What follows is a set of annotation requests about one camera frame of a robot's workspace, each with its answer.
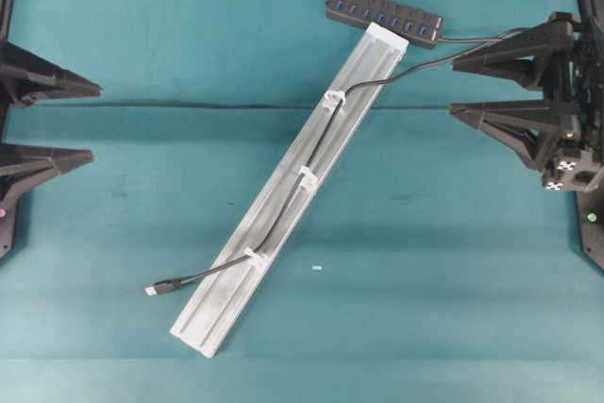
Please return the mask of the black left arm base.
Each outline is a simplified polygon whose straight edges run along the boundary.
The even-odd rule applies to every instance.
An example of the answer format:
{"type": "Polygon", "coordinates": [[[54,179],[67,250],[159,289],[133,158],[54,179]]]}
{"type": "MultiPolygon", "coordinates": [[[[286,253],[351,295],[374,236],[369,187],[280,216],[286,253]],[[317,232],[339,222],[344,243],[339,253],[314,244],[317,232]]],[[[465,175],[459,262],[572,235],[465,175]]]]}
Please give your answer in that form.
{"type": "Polygon", "coordinates": [[[5,259],[14,245],[16,215],[20,196],[7,193],[1,198],[1,259],[5,259]]]}

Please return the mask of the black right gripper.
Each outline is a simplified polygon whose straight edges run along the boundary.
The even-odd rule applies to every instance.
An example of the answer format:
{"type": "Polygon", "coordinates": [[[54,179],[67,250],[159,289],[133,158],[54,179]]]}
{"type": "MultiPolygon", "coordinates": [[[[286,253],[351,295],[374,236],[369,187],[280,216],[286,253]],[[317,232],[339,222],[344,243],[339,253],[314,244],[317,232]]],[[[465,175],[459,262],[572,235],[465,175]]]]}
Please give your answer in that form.
{"type": "Polygon", "coordinates": [[[570,103],[453,104],[449,114],[543,171],[547,191],[590,193],[603,185],[603,22],[595,15],[537,25],[455,59],[453,70],[528,91],[568,92],[570,103]]]}

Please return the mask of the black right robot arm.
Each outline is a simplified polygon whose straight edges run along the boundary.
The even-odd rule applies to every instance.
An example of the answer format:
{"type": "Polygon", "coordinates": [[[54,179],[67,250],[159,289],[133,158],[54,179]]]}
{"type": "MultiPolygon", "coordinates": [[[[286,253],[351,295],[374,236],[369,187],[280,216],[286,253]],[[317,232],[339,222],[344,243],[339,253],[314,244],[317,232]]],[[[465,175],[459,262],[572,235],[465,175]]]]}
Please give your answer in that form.
{"type": "Polygon", "coordinates": [[[454,70],[516,82],[542,99],[454,104],[450,114],[506,145],[547,191],[603,186],[603,0],[455,59],[454,70]]]}

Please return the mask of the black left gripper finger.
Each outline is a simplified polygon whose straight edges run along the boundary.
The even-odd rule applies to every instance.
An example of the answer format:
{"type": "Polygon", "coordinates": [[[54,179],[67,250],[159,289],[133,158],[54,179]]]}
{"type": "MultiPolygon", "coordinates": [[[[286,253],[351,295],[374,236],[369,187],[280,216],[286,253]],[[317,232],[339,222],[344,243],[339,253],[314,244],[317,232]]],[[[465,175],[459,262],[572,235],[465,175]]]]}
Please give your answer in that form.
{"type": "Polygon", "coordinates": [[[1,144],[1,207],[50,179],[93,162],[91,150],[1,144]]]}
{"type": "Polygon", "coordinates": [[[24,50],[1,42],[1,102],[31,107],[53,99],[99,96],[102,88],[88,79],[24,50]]]}

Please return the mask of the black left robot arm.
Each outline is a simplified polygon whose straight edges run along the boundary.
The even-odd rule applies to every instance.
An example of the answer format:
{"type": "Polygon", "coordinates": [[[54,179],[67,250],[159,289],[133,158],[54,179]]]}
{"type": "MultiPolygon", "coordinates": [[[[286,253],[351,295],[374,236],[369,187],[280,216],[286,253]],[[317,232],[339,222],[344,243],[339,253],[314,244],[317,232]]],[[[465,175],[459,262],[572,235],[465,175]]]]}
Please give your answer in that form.
{"type": "MultiPolygon", "coordinates": [[[[8,40],[13,0],[1,0],[1,131],[11,109],[40,101],[95,97],[102,89],[8,40]]],[[[92,152],[1,142],[1,211],[26,192],[93,161],[92,152]]]]}

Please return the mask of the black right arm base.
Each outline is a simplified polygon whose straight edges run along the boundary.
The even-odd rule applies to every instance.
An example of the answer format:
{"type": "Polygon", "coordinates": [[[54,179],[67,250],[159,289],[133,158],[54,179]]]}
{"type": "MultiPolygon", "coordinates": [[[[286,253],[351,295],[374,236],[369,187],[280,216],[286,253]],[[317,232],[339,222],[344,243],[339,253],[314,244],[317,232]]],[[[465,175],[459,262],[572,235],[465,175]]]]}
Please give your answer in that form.
{"type": "Polygon", "coordinates": [[[603,188],[576,193],[576,205],[582,252],[603,270],[603,188]]]}

